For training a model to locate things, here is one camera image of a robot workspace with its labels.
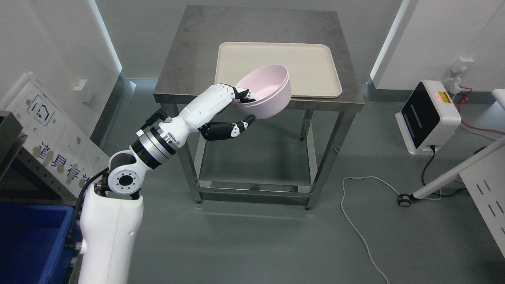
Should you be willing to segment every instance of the white wall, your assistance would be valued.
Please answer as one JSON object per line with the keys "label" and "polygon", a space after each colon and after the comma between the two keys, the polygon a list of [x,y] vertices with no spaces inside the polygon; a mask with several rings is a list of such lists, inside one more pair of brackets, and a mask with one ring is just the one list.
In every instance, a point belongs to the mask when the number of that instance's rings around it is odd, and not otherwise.
{"label": "white wall", "polygon": [[97,0],[128,78],[159,77],[188,4],[336,11],[365,83],[401,0]]}
{"label": "white wall", "polygon": [[378,89],[414,89],[422,79],[449,81],[461,56],[475,63],[461,85],[505,86],[504,0],[404,0],[398,29],[371,74]]}
{"label": "white wall", "polygon": [[[0,3],[0,94],[33,72],[84,133],[91,135],[121,64],[93,0]],[[82,103],[73,88],[87,79],[95,95]]]}

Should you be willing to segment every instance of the gray floor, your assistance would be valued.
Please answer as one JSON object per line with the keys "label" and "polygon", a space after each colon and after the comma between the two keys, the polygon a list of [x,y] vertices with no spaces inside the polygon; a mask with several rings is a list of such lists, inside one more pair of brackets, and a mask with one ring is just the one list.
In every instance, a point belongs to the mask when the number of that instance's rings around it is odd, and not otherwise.
{"label": "gray floor", "polygon": [[[126,149],[137,127],[159,107],[152,95],[156,82],[135,83],[128,115],[114,122],[121,131],[110,137],[109,155]],[[375,175],[401,193],[421,187],[420,173],[429,157],[406,151],[394,119],[400,108],[397,103],[366,103],[313,211],[290,205],[196,204],[176,157],[149,172],[129,282],[384,283],[340,209],[341,183],[347,176]],[[469,122],[505,130],[505,112],[497,104],[468,105],[464,111]],[[235,121],[242,116],[230,108],[220,118]],[[335,119],[336,113],[314,114],[318,161]],[[205,174],[258,182],[307,180],[297,140],[301,120],[301,111],[284,111],[255,122],[237,139],[212,144]],[[188,143],[194,149],[198,136],[192,135]],[[426,179],[491,142],[458,129]],[[243,152],[232,150],[237,147]],[[505,259],[468,193],[402,208],[396,194],[376,180],[348,180],[345,188],[346,211],[391,283],[504,282]]]}

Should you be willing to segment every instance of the pink bowl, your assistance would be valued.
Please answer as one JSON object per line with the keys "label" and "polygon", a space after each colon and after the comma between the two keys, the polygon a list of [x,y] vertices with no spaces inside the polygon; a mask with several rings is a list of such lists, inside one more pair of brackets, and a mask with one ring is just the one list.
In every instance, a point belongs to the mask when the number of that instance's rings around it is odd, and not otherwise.
{"label": "pink bowl", "polygon": [[274,64],[256,69],[243,77],[237,85],[255,93],[258,100],[252,103],[239,103],[247,114],[256,119],[272,117],[282,111],[291,99],[289,72],[286,67]]}

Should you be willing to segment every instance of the stainless steel table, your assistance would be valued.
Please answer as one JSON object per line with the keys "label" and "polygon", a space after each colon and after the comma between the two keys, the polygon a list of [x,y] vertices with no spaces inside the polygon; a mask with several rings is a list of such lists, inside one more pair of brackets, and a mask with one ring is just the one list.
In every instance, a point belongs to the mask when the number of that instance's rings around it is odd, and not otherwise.
{"label": "stainless steel table", "polygon": [[[156,102],[169,115],[177,116],[177,104],[188,104],[214,84],[218,47],[227,41],[324,44],[331,50],[343,91],[334,99],[292,98],[287,106],[305,110],[300,139],[307,145],[311,186],[200,180],[205,153],[205,141],[201,139],[194,162],[187,144],[178,151],[193,198],[199,203],[203,196],[243,201],[245,195],[253,197],[249,200],[254,202],[297,204],[312,209],[353,119],[364,105],[337,13],[187,6],[154,92]],[[314,110],[339,112],[319,165],[312,134]]]}

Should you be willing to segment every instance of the blue bin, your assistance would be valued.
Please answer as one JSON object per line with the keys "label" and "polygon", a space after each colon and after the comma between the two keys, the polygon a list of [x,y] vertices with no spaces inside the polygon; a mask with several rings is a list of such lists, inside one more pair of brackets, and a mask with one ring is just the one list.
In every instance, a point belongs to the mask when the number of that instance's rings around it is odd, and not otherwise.
{"label": "blue bin", "polygon": [[0,203],[0,282],[61,284],[73,250],[64,250],[70,206]]}

